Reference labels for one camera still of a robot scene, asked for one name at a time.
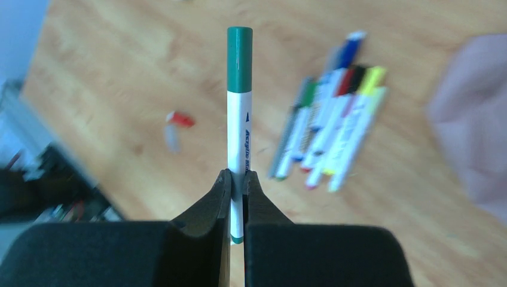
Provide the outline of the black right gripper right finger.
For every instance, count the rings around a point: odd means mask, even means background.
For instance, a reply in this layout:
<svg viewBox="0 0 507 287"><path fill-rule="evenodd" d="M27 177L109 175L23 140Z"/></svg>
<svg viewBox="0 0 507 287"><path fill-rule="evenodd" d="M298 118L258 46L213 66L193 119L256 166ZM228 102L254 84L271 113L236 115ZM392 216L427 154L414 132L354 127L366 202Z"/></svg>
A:
<svg viewBox="0 0 507 287"><path fill-rule="evenodd" d="M404 250L373 225L297 224L263 192L256 172L243 183L246 286L413 286Z"/></svg>

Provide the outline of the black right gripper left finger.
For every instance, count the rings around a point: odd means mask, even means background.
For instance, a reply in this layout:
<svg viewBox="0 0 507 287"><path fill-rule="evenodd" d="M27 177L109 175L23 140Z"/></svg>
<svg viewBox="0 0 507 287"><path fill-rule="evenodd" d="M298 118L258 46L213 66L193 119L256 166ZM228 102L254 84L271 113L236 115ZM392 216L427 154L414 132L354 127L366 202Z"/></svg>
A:
<svg viewBox="0 0 507 287"><path fill-rule="evenodd" d="M43 223L1 264L2 286L227 286L229 170L171 221Z"/></svg>

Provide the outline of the clear pen cap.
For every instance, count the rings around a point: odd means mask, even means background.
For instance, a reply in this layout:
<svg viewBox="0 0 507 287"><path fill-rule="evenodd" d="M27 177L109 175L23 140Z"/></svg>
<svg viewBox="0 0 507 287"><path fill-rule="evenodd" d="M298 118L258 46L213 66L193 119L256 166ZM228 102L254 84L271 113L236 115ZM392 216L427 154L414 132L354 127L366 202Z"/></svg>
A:
<svg viewBox="0 0 507 287"><path fill-rule="evenodd" d="M174 153L180 152L178 128L173 124L169 124L164 127L163 132L168 149Z"/></svg>

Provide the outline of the red pen cap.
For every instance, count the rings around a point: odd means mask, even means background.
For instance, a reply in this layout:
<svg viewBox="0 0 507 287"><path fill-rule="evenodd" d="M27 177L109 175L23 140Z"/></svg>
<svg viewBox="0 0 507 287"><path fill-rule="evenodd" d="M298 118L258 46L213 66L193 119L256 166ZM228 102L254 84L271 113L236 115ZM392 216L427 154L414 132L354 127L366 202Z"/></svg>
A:
<svg viewBox="0 0 507 287"><path fill-rule="evenodd" d="M196 122L193 117L186 113L172 111L166 115L166 123L189 128L194 126Z"/></svg>

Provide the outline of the green cap white marker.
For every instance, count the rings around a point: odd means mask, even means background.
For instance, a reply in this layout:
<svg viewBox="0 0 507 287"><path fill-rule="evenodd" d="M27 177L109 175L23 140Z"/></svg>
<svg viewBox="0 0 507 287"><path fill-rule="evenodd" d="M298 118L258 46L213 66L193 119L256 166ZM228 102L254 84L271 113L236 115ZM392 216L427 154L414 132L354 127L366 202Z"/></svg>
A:
<svg viewBox="0 0 507 287"><path fill-rule="evenodd" d="M232 173L231 242L243 242L243 181L251 167L252 40L249 27L227 29L227 167Z"/></svg>
<svg viewBox="0 0 507 287"><path fill-rule="evenodd" d="M274 174L274 178L279 181L285 180L290 175L293 164L303 161L306 156L306 145L309 141L307 130L316 86L317 82L313 77L306 78L302 84L301 94L294 105L290 129L286 133L287 139Z"/></svg>

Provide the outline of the houndstooth pattern pen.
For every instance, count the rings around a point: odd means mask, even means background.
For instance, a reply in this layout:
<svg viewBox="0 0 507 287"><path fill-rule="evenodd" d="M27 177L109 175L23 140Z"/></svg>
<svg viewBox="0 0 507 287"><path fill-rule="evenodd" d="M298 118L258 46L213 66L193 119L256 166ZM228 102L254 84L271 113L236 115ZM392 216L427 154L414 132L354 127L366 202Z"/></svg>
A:
<svg viewBox="0 0 507 287"><path fill-rule="evenodd" d="M311 142L314 138L314 126L316 124L317 116L319 114L320 106L318 101L320 101L320 87L322 85L326 85L328 80L325 77L320 77L319 79L311 78L310 84L306 89L306 93L304 95L303 102L301 104L302 109L307 111L305 127L303 130L303 135L300 140L300 145L297 149L297 152L294 155L294 159L296 161L303 161L306 157Z"/></svg>

